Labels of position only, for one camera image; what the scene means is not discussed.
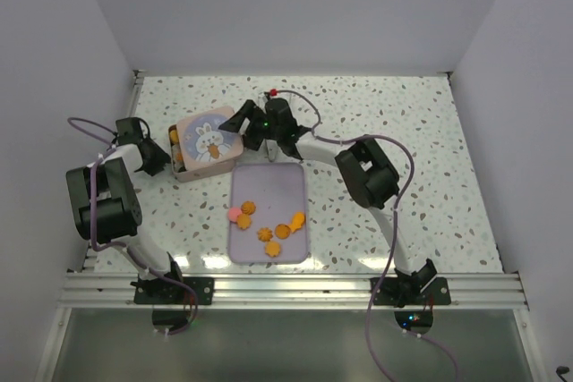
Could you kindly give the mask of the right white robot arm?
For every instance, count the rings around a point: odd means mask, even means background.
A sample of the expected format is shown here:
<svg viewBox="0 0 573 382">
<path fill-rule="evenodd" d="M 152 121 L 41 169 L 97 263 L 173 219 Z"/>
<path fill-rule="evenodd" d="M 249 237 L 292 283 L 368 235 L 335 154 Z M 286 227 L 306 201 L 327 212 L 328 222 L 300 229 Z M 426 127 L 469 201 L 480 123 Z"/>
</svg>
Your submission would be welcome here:
<svg viewBox="0 0 573 382">
<path fill-rule="evenodd" d="M 284 155 L 331 165 L 339 170 L 351 199 L 370 211 L 389 244 L 389 261 L 397 279 L 381 280 L 376 290 L 400 294 L 409 303 L 419 303 L 431 292 L 437 270 L 430 259 L 423 259 L 401 240 L 398 207 L 413 180 L 415 163 L 406 147 L 392 138 L 365 135 L 350 140 L 319 136 L 314 127 L 299 124 L 288 102 L 269 98 L 261 108 L 247 100 L 237 113 L 218 127 L 241 136 L 247 149 L 257 150 L 265 140 L 276 142 Z M 385 140 L 402 149 L 409 163 L 408 177 L 399 183 L 397 168 L 379 142 Z"/>
</svg>

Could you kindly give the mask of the round orange cookie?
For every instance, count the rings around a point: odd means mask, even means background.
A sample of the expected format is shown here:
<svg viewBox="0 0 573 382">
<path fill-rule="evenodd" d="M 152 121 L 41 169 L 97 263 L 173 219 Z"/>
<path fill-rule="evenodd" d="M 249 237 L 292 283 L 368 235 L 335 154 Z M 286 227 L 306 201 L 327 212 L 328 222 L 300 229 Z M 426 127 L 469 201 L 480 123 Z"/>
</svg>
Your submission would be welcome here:
<svg viewBox="0 0 573 382">
<path fill-rule="evenodd" d="M 169 139 L 174 144 L 176 144 L 179 141 L 176 129 L 173 129 L 169 132 Z"/>
</svg>

